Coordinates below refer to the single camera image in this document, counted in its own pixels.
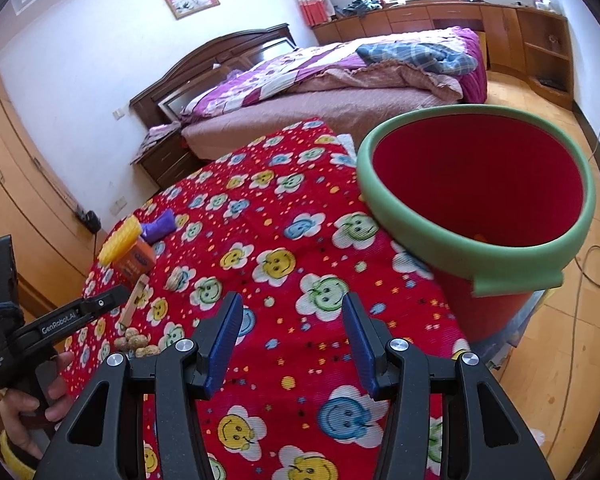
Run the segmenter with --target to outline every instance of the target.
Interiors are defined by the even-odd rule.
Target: wooden headboard
[[[220,84],[231,70],[248,70],[296,48],[287,23],[208,41],[129,101],[147,128],[178,118],[189,102]]]

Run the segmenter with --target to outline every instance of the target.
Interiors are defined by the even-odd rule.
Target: hand
[[[72,352],[63,352],[56,358],[58,373],[68,367],[74,360]],[[66,382],[58,375],[55,380],[49,385],[49,397],[56,401],[53,406],[50,406],[45,411],[46,420],[50,422],[58,422],[62,420],[69,412],[69,408],[74,403],[71,396],[66,393]],[[31,456],[37,459],[42,458],[42,452],[32,441],[29,432],[20,421],[21,412],[32,412],[40,405],[39,400],[19,390],[10,388],[0,401],[0,416],[4,424],[4,431],[7,436],[16,446],[23,449]]]

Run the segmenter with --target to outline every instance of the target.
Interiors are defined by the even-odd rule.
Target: silver bolt
[[[469,366],[475,366],[480,362],[478,356],[471,352],[465,352],[462,354],[462,362]]]
[[[107,364],[109,366],[118,366],[121,365],[122,361],[124,360],[125,358],[122,354],[111,354],[109,357],[107,357]]]
[[[193,341],[191,339],[181,339],[176,343],[176,350],[178,352],[188,352],[193,348]]]
[[[407,348],[409,348],[409,343],[407,343],[404,339],[391,339],[389,346],[397,352],[404,352]]]

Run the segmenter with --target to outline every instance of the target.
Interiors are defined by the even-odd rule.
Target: floor
[[[545,101],[522,81],[490,73],[487,104],[541,116],[567,132],[587,157],[591,155],[574,115]],[[589,164],[597,202],[589,235],[578,254],[581,264],[587,249],[600,245],[600,172],[593,158]],[[590,255],[586,271],[600,283],[600,252]],[[600,410],[600,288],[583,280],[576,306],[580,271],[573,261],[564,277],[564,285],[532,317],[518,348],[494,372],[527,425],[546,436],[542,451],[556,480],[567,478]]]

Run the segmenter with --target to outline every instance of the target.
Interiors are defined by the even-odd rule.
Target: floral smiley tablecloth
[[[217,480],[371,479],[387,402],[362,390],[342,322],[357,292],[392,334],[429,354],[468,348],[426,266],[378,227],[355,161],[320,120],[254,140],[149,200],[178,230],[154,245],[157,265],[132,326],[161,349],[191,336],[227,291],[244,300],[226,380],[198,403]],[[176,290],[165,288],[167,281]],[[123,278],[95,264],[86,296]],[[77,396],[122,335],[118,310],[67,339]],[[427,475],[440,471],[440,398],[432,397]],[[160,478],[152,402],[144,404],[147,479]]]

